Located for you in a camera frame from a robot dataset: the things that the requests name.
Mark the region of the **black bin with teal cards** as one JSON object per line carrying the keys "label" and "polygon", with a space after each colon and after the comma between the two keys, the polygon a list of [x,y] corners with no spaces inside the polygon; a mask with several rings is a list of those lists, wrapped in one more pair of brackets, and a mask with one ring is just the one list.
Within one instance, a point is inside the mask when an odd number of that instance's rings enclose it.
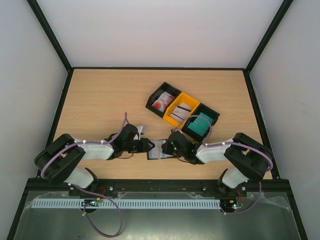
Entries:
{"label": "black bin with teal cards", "polygon": [[209,123],[213,127],[220,114],[203,103],[200,103],[191,114],[197,117],[187,119],[181,131],[195,141],[202,142],[210,132]]}

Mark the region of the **yellow plastic bin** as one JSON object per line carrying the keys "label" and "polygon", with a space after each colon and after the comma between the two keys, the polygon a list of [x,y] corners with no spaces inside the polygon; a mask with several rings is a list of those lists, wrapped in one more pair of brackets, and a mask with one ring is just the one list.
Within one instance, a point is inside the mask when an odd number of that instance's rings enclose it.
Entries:
{"label": "yellow plastic bin", "polygon": [[163,119],[174,127],[177,127],[185,118],[189,117],[199,105],[200,102],[198,100],[182,92],[168,105]]}

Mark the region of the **black bin with red cards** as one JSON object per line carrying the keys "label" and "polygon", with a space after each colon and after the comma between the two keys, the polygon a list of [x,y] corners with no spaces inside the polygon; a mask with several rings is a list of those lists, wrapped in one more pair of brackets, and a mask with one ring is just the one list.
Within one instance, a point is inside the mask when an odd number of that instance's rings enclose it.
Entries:
{"label": "black bin with red cards", "polygon": [[179,89],[164,82],[149,96],[145,107],[157,116],[163,118],[170,104],[172,104],[181,93]]}

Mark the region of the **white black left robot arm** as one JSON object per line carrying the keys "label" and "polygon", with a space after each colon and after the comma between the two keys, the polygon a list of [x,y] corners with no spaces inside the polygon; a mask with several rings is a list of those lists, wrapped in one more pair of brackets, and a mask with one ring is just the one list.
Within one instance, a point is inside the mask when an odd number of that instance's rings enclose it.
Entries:
{"label": "white black left robot arm", "polygon": [[79,167],[79,163],[84,160],[113,160],[125,152],[147,153],[155,144],[142,137],[144,131],[144,126],[128,123],[101,141],[79,140],[65,133],[40,152],[34,164],[40,170],[40,177],[52,185],[67,183],[86,189],[98,178],[87,167]]}

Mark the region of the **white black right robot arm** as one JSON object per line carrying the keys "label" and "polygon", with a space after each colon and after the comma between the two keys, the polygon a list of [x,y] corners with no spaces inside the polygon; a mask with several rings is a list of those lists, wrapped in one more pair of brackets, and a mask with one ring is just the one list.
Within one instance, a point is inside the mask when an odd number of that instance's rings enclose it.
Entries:
{"label": "white black right robot arm", "polygon": [[217,143],[192,143],[180,131],[174,131],[161,145],[164,154],[182,157],[192,165],[204,165],[227,159],[233,168],[225,169],[217,181],[218,191],[229,196],[242,183],[261,182],[273,169],[273,152],[244,133]]}

